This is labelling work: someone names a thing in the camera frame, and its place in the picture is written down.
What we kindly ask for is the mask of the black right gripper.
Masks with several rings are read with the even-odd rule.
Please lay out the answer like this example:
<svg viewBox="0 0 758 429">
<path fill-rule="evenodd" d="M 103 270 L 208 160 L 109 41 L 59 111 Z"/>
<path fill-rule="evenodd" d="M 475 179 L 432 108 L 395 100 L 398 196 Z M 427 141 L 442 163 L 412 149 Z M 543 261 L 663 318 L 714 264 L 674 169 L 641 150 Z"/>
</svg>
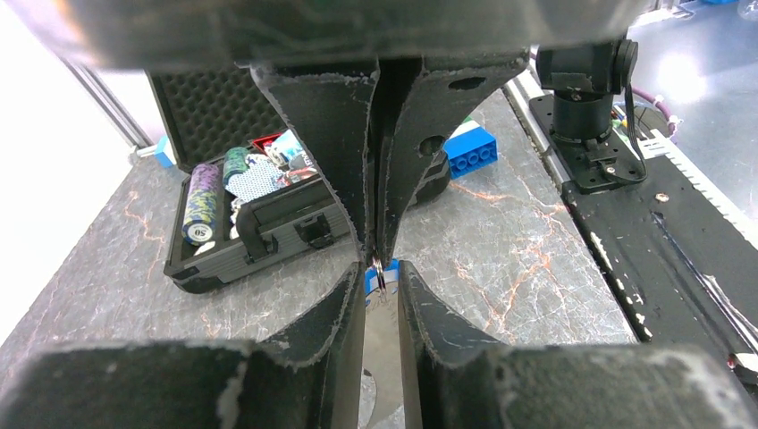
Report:
<svg viewBox="0 0 758 429">
<path fill-rule="evenodd" d="M 375 93 L 375 256 L 386 265 L 402 216 L 443 143 L 526 68 L 529 53 L 519 49 L 615 38 L 646 2 L 11 1 L 8 7 L 52 52 L 97 68 L 306 65 L 258 65 L 250 73 L 340 204 L 359 261 L 371 259 L 373 244 Z M 361 61 L 407 56 L 417 57 Z"/>
</svg>

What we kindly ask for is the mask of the blue key tag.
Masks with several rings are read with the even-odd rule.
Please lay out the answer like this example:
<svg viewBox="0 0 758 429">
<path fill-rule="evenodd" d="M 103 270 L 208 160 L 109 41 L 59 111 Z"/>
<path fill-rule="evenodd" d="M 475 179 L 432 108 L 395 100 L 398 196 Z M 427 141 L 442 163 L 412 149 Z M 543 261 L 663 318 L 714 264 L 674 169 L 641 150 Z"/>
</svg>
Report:
<svg viewBox="0 0 758 429">
<path fill-rule="evenodd" d="M 383 277 L 385 282 L 390 285 L 399 281 L 399 269 L 400 264 L 397 259 L 393 259 L 392 262 L 383 269 Z M 373 292 L 379 289 L 379 282 L 377 280 L 377 272 L 372 267 L 366 271 L 365 275 L 365 291 L 369 296 Z"/>
</svg>

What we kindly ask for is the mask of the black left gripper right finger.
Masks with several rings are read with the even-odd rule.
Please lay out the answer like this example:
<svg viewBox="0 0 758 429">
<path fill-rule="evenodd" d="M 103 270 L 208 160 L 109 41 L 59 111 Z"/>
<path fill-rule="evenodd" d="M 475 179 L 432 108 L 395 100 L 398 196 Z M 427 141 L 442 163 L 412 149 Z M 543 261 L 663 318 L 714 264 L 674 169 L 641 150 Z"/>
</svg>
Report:
<svg viewBox="0 0 758 429">
<path fill-rule="evenodd" d="M 444 303 L 399 264 L 408 428 L 754 428 L 737 380 L 694 346 L 518 348 Z"/>
</svg>

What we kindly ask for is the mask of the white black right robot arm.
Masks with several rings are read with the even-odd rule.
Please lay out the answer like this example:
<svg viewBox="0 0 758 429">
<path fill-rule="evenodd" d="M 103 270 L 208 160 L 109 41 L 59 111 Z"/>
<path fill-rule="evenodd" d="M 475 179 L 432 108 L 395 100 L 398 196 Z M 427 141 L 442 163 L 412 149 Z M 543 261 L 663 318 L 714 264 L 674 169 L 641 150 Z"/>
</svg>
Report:
<svg viewBox="0 0 758 429">
<path fill-rule="evenodd" d="M 537 46 L 571 103 L 618 94 L 641 1 L 11 1 L 53 53 L 96 68 L 237 65 L 303 143 L 350 221 L 358 259 L 393 256 L 443 142 Z"/>
</svg>

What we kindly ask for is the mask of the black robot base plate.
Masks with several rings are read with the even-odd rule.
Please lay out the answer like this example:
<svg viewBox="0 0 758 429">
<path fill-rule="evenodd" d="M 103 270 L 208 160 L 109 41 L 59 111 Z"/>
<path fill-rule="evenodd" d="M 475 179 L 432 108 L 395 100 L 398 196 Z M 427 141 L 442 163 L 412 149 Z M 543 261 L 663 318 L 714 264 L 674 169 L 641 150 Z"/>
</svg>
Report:
<svg viewBox="0 0 758 429">
<path fill-rule="evenodd" d="M 611 112 L 611 137 L 594 152 L 553 143 L 553 98 L 528 103 L 533 133 L 549 148 L 560 194 L 636 337 L 697 345 L 757 392 L 757 248 L 666 156 L 646 160 L 645 181 L 621 185 L 606 171 L 635 172 L 635 156 Z M 641 140 L 662 133 L 636 109 Z"/>
</svg>

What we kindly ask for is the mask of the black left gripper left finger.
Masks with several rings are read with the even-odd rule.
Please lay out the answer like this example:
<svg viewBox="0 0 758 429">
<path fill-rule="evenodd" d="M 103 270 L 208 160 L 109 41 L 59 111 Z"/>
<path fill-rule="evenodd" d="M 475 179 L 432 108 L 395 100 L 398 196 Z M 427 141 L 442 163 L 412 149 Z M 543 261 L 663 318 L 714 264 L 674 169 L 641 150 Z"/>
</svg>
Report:
<svg viewBox="0 0 758 429">
<path fill-rule="evenodd" d="M 366 268 L 263 341 L 70 342 L 34 356 L 4 428 L 354 428 Z"/>
</svg>

